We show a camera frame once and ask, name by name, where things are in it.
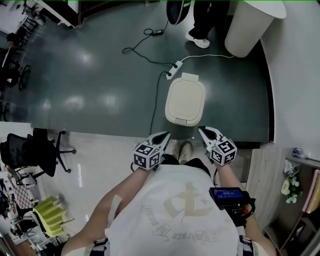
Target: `black office chair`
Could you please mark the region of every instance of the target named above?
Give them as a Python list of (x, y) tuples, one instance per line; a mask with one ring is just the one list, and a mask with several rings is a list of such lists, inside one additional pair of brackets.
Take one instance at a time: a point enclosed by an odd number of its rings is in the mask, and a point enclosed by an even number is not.
[(31, 173), (26, 176), (17, 174), (17, 185), (21, 185), (22, 180), (29, 176), (31, 176), (35, 182), (37, 182), (36, 178), (43, 174), (53, 177), (56, 172), (56, 165), (58, 164), (57, 159), (65, 172), (71, 172), (71, 169), (65, 167), (60, 155), (65, 153), (75, 154), (77, 151), (75, 149), (60, 151), (61, 134), (65, 133), (65, 131), (59, 132), (56, 146), (54, 145), (54, 140), (48, 140), (48, 132), (46, 129), (35, 128), (33, 129), (33, 136), (28, 134), (27, 138), (12, 133), (8, 134), (6, 142), (0, 143), (2, 162), (10, 166), (11, 169), (27, 166), (39, 166), (42, 169), (42, 172), (35, 175)]

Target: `black pants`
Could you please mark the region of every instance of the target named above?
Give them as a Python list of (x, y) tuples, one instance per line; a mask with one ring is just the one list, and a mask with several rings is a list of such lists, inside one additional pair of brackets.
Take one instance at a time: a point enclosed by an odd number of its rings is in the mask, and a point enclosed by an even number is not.
[(196, 39), (206, 39), (210, 30), (227, 16), (229, 1), (195, 1), (194, 28), (189, 31)]
[[(164, 160), (161, 163), (162, 165), (174, 165), (174, 166), (180, 165), (179, 161), (174, 156), (170, 154), (163, 154), (162, 156), (164, 157)], [(202, 169), (211, 177), (208, 168), (204, 165), (204, 163), (199, 158), (191, 159), (190, 161), (186, 162), (184, 165)]]

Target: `dark gray floor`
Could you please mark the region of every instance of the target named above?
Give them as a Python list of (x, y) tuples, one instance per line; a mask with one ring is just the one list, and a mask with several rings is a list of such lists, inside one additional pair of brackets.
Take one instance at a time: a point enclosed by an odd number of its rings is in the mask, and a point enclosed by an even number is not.
[[(27, 89), (6, 90), (11, 121), (33, 127), (146, 137), (155, 103), (156, 83), (170, 66), (151, 64), (133, 52), (146, 28), (161, 29), (167, 22), (166, 3), (126, 3), (99, 12), (81, 27), (64, 29), (52, 22), (40, 27), (30, 43), (25, 63), (31, 65)], [(209, 34), (208, 49), (187, 42), (193, 27), (192, 10), (179, 25), (168, 25), (164, 35), (150, 37), (138, 51), (151, 60), (173, 62), (189, 55), (228, 55), (224, 39), (230, 20)], [(219, 129), (237, 142), (267, 142), (269, 113), (266, 80), (257, 65), (258, 50), (247, 58), (190, 58), (181, 72), (199, 75), (206, 87), (200, 125)], [(169, 130), (172, 137), (196, 137), (195, 128), (169, 123), (165, 104), (171, 81), (160, 80), (152, 132)]]

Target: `small display screen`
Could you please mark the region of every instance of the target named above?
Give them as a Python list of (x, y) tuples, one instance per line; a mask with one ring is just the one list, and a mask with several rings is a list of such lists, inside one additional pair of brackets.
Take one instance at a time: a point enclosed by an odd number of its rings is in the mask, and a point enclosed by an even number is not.
[(214, 190), (214, 197), (217, 199), (239, 199), (244, 198), (243, 194), (238, 189), (215, 189)]

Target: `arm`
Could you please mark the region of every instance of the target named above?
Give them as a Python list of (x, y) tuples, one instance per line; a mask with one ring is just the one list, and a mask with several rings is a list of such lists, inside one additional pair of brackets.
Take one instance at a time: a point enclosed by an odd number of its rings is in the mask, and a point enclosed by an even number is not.
[(111, 202), (114, 196), (118, 195), (122, 198), (122, 202), (115, 214), (118, 215), (136, 196), (149, 174), (150, 171), (138, 168), (125, 180), (109, 191), (95, 207), (84, 228), (65, 244), (61, 255), (65, 256), (73, 250), (86, 247), (89, 244), (94, 243), (96, 240), (104, 239), (105, 229), (108, 225), (108, 215)]
[[(217, 163), (214, 164), (218, 169), (221, 187), (239, 187), (241, 190), (245, 190), (245, 188), (241, 185), (240, 181), (237, 179), (234, 172), (230, 168), (229, 164), (226, 164), (224, 166), (221, 166)], [(255, 214), (252, 214), (246, 219), (246, 227), (244, 231), (245, 236), (252, 241), (257, 242), (269, 256), (276, 256), (274, 245), (269, 241), (269, 239), (264, 237), (259, 230)]]

